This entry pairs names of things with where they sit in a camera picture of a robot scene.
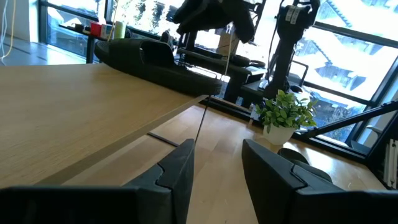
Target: wooden floor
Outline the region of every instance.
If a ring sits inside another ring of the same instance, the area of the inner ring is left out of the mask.
[[[177,143],[195,138],[204,109],[193,106],[153,130]],[[210,109],[205,117],[195,149],[195,176],[188,224],[257,223],[244,180],[241,146],[245,138],[265,146],[262,129],[227,114]],[[281,146],[272,146],[277,151]],[[301,152],[312,166],[330,174],[333,182],[346,190],[384,189],[363,165],[291,140],[284,147]],[[143,136],[105,161],[84,171],[65,184],[121,185],[144,172],[173,149]]]

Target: cable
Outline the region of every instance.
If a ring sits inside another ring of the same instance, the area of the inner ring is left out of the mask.
[[[118,1],[118,4],[116,5],[116,9],[114,10],[114,15],[113,15],[113,23],[112,23],[112,28],[111,28],[111,33],[109,34],[109,37],[108,37],[108,40],[107,40],[107,42],[109,42],[109,40],[111,39],[111,36],[112,36],[112,32],[113,32],[113,27],[115,26],[115,24],[116,24],[116,21],[115,21],[115,19],[116,19],[116,13],[117,13],[117,11],[118,11],[118,7],[119,7],[119,1]]]
[[[229,49],[228,49],[228,58],[226,59],[226,66],[225,66],[225,73],[224,76],[226,76],[226,72],[228,71],[228,65],[229,65],[229,58],[231,56],[231,47],[232,47],[232,36],[234,35],[233,30],[231,29],[231,37],[229,38]]]
[[[2,12],[2,22],[1,22],[0,49],[3,55],[4,55],[4,39],[6,38],[6,31],[7,31],[7,11],[6,11],[7,5],[8,5],[8,0],[6,0],[6,3],[4,4],[4,9]]]
[[[10,54],[11,50],[12,50],[12,41],[13,41],[13,37],[14,37],[15,10],[16,10],[16,6],[17,6],[16,2],[17,2],[17,0],[14,0],[14,9],[12,10],[12,25],[11,25],[11,44],[10,44],[10,48],[8,49],[7,54],[3,55],[1,57],[1,60],[3,58],[7,57]]]

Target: white pot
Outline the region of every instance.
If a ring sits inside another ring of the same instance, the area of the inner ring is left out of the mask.
[[[277,128],[272,124],[269,133],[267,133],[267,126],[264,126],[262,135],[271,144],[282,145],[285,144],[292,137],[294,131],[294,128],[285,128],[282,126],[279,126],[279,128]]]

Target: black equipment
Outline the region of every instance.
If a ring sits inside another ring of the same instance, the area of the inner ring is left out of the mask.
[[[185,223],[194,148],[187,139],[122,187],[1,189],[0,223]]]
[[[266,64],[264,62],[258,61],[258,60],[250,60],[247,57],[243,57],[240,55],[232,55],[229,59],[229,61],[239,67],[248,67],[248,66],[253,66],[257,68],[264,68]]]
[[[185,0],[174,15],[173,22],[180,24],[181,35],[199,30],[223,28],[234,23],[235,34],[246,43],[254,36],[254,25],[249,9],[242,0]]]
[[[176,65],[170,46],[157,40],[97,41],[94,53],[119,71],[190,95],[217,95],[223,84]]]
[[[297,152],[279,154],[243,141],[244,177],[259,224],[398,223],[397,192],[346,192]]]
[[[287,79],[296,43],[303,37],[304,30],[314,25],[319,7],[319,0],[309,2],[295,0],[293,6],[286,7],[282,7],[281,3],[275,27],[280,38],[279,47],[275,53],[276,68],[272,81],[265,87],[265,98],[273,99],[278,90],[289,90]],[[271,74],[273,68],[273,65],[269,65],[268,75]]]

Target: window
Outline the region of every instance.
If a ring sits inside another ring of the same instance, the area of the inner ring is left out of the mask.
[[[398,49],[311,28],[294,60],[310,66],[305,81],[370,100],[397,55]]]
[[[60,24],[90,25],[90,20],[48,7],[47,43],[86,57],[87,36],[59,27]]]
[[[398,2],[395,0],[322,1],[317,21],[398,40]]]
[[[104,16],[105,0],[48,0],[48,2],[89,16]]]
[[[182,3],[183,0],[114,0],[112,18],[120,4],[116,12],[117,21],[157,35],[168,30],[171,36],[178,38],[178,24],[171,22],[171,18]]]
[[[366,105],[362,105],[331,93],[309,87],[305,87],[305,89],[310,92],[314,100],[318,100],[318,103],[315,106],[317,112],[314,116],[314,121],[317,123],[318,127],[362,113],[366,107]],[[337,129],[324,134],[324,136],[345,142],[353,127],[354,125],[350,125]]]

